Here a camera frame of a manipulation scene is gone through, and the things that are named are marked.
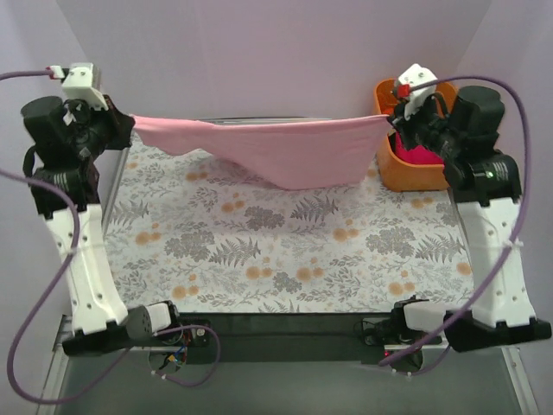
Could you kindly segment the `light pink t shirt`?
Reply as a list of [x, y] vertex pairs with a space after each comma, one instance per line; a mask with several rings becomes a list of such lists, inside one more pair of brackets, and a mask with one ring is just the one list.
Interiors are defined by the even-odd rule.
[[391, 126], [384, 115], [267, 125], [136, 117], [134, 129], [171, 156], [204, 150], [280, 188], [302, 190], [361, 182]]

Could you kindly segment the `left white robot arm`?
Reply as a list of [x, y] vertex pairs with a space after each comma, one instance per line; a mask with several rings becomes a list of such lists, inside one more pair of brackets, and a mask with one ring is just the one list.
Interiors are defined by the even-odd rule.
[[23, 162], [38, 214], [61, 257], [72, 308], [68, 356], [107, 354], [156, 336], [173, 346], [183, 337], [177, 309], [163, 301], [129, 309], [118, 295], [104, 243], [95, 160], [131, 146], [135, 121], [114, 104], [94, 108], [83, 99], [47, 96], [21, 109], [34, 141]]

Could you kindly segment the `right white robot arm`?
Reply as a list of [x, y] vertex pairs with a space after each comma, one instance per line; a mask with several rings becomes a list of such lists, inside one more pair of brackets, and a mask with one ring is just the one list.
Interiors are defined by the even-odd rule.
[[474, 301], [460, 310], [411, 297], [395, 304], [391, 333], [401, 343], [444, 335], [457, 352], [548, 340], [549, 322], [528, 297], [521, 245], [513, 231], [522, 214], [514, 159], [495, 144], [505, 113], [499, 93], [464, 86], [447, 108], [435, 88], [398, 86], [388, 120], [404, 148], [421, 145], [439, 156], [472, 267]]

